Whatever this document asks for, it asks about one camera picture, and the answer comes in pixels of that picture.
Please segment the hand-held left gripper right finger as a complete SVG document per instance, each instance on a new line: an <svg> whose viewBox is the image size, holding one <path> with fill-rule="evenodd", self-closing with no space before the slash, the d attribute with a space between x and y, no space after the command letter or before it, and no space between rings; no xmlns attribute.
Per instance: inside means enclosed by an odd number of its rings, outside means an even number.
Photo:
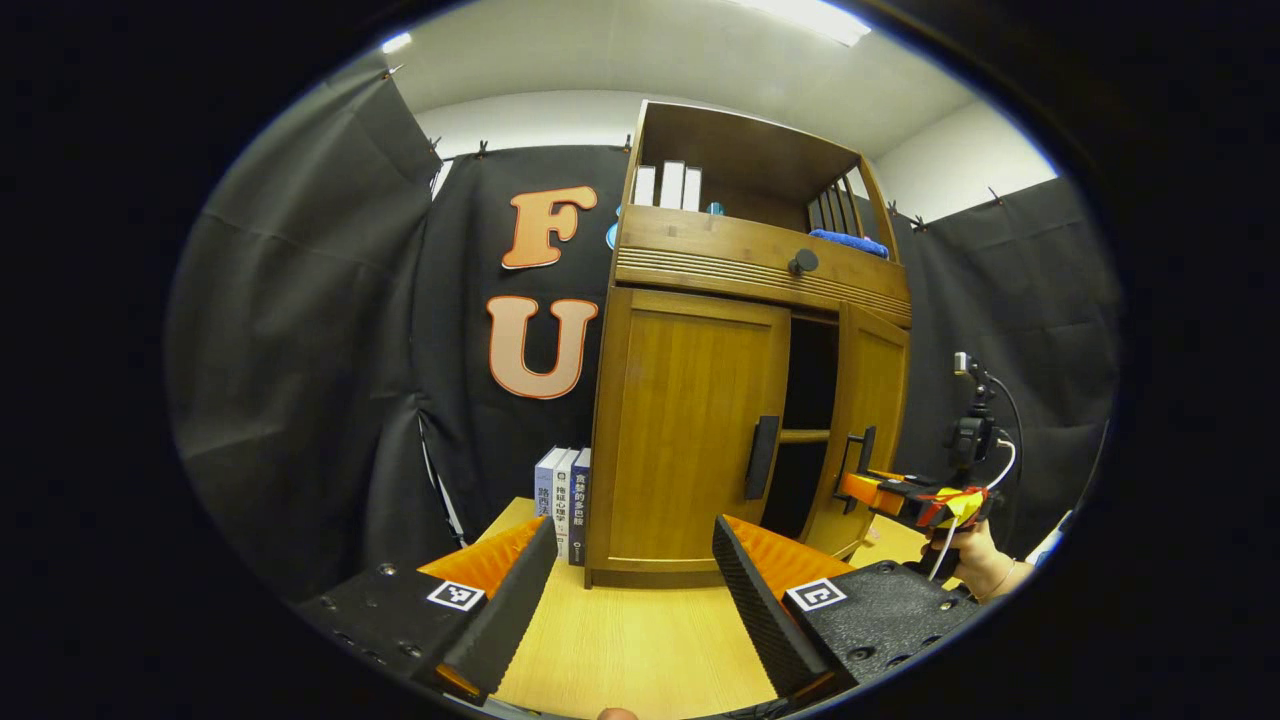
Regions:
<svg viewBox="0 0 1280 720"><path fill-rule="evenodd" d="M778 697L817 701L867 685L941 644L980 611L895 561L854 568L719 515L712 553Z"/></svg>

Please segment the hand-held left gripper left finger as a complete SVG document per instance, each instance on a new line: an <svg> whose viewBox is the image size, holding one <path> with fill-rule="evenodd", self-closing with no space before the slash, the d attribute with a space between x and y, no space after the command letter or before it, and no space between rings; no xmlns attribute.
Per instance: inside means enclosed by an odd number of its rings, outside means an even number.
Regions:
<svg viewBox="0 0 1280 720"><path fill-rule="evenodd" d="M554 525L536 516L425 565L383 562L294 609L366 664L481 706L499 689L557 559Z"/></svg>

